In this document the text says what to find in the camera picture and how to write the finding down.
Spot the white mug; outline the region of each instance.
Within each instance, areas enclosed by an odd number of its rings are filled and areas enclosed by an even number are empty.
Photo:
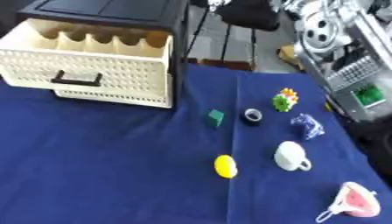
[[[282,169],[292,172],[296,169],[308,172],[312,163],[306,158],[305,150],[294,142],[283,142],[277,148],[275,161]]]

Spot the green gear toy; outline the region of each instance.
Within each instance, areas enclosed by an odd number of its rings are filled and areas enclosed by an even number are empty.
[[[274,107],[277,111],[279,112],[289,112],[291,109],[291,104],[289,102],[289,99],[287,97],[277,94],[273,99],[272,102],[274,104]]]

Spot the pink toy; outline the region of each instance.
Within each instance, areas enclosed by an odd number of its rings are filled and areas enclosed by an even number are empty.
[[[334,214],[347,213],[356,217],[374,217],[381,211],[375,198],[376,192],[354,182],[346,182],[340,188],[335,201],[316,219],[317,223],[328,220]]]

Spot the perforated plastic basket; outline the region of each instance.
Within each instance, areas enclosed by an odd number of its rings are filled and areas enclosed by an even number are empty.
[[[12,86],[53,89],[61,97],[172,106],[171,36],[160,47],[144,38],[126,45],[116,35],[104,44],[89,33],[79,41],[67,37],[66,32],[80,29],[132,35],[124,29],[28,19],[0,40],[2,76]],[[46,37],[56,30],[55,38]]]

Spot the black bar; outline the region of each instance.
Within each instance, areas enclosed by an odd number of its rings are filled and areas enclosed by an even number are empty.
[[[51,83],[55,84],[65,84],[65,85],[76,85],[76,86],[85,86],[85,87],[100,87],[102,74],[98,73],[96,75],[95,80],[87,81],[87,80],[64,80],[63,77],[66,74],[63,70],[59,70],[56,77],[51,80]]]
[[[231,24],[227,26],[225,43],[223,44],[222,55],[220,56],[220,60],[224,60],[226,57],[226,50],[228,49],[228,39],[230,38],[231,26],[232,26]]]
[[[252,29],[252,37],[251,37],[251,42],[252,42],[252,68],[255,70],[256,69],[256,43],[257,43],[257,37],[256,37],[256,30]]]
[[[193,48],[193,46],[194,46],[194,43],[196,42],[196,39],[197,39],[198,36],[200,35],[201,28],[203,27],[203,24],[206,22],[208,12],[209,12],[209,9],[208,9],[208,7],[207,7],[206,10],[204,11],[203,17],[201,18],[201,20],[200,20],[200,22],[199,22],[198,28],[196,29],[196,31],[195,31],[194,34],[193,34],[193,39],[192,39],[191,44],[189,45],[188,51],[187,51],[187,53],[186,53],[186,56],[189,55],[189,53],[191,52],[191,50],[192,50],[192,48]]]

